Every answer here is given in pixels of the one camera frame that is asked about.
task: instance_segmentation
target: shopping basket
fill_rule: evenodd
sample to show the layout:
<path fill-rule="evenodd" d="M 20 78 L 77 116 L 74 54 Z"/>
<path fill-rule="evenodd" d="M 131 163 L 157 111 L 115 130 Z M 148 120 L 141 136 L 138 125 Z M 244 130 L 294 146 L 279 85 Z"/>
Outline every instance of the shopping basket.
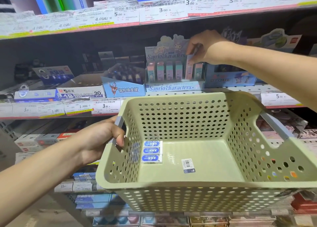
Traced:
<path fill-rule="evenodd" d="M 278 148 L 259 115 L 284 139 Z M 96 180 L 136 211 L 258 211 L 317 187 L 316 157 L 246 92 L 129 98 L 116 124 L 125 145 L 106 145 Z M 163 141 L 162 164 L 141 164 L 149 140 Z"/>

